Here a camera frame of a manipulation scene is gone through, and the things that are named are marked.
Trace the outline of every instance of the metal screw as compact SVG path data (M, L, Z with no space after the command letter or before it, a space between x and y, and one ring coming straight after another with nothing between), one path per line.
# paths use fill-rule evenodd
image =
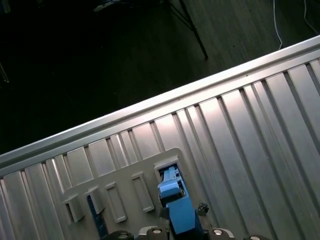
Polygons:
M161 233L161 229L154 229L152 232L154 234L160 234Z
M219 236L219 235L222 235L222 231L219 230L219 229L216 229L216 230L214 230L213 232L214 232L215 235L218 235L218 236Z
M118 239L126 239L128 237L128 234L121 233L121 235L118 236Z

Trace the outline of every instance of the tripod leg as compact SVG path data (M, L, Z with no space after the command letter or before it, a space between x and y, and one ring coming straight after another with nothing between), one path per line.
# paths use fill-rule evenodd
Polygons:
M189 12L188 12L188 10L187 10L186 4L185 4L184 0L179 0L179 2L180 2L180 5L181 5L181 7L182 7L182 10L183 10L183 12L184 12L184 14L185 14L188 22L190 23L191 29L192 29L195 37L196 37L196 40L198 41L198 43L199 43L199 45L200 45L200 48L201 48L201 50L202 50L202 52L203 52L203 55L204 55L205 59L207 59L207 58L208 58L207 51L206 51L206 49L205 49L204 44L203 44L202 41L201 41L201 38L200 38L200 36L199 36L199 34L198 34L198 31L197 31L197 28L196 28L196 26L194 25L194 22L193 22L192 19L191 19L191 16L190 16L190 14L189 14Z

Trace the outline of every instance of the floor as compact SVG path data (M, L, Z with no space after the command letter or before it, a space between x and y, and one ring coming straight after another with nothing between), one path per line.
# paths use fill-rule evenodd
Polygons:
M279 47L272 0L185 2L208 60L193 33L162 6L115 5L98 15L37 12L23 20L0 19L6 36L0 61L11 81L0 92L0 153ZM320 30L320 3L309 0L308 6L308 18ZM276 0L276 9L283 47L315 36L304 22L302 0Z

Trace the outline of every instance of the white cord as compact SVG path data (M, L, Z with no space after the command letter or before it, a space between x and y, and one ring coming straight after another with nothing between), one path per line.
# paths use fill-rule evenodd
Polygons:
M273 21L274 21L274 28L275 28L275 32L276 32L276 36L278 37L278 40L280 42L280 46L278 48L278 50L280 50L282 48L282 39L279 35L279 31L278 31L278 27L277 27L277 20L276 20L276 0L273 0Z
M303 15L305 23L315 32L315 34L319 35L319 32L308 22L307 20L307 0L304 0L304 15Z

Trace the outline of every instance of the corrugated metal panel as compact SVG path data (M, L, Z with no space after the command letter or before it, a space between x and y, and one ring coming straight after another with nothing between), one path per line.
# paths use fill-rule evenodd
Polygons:
M316 37L1 155L0 236L98 239L84 198L68 194L178 148L216 226L320 240L319 58ZM106 183L110 230L141 227L127 220L135 211L151 219L148 177L128 178L143 198ZM72 224L67 197L85 216ZM128 198L142 207L128 210Z

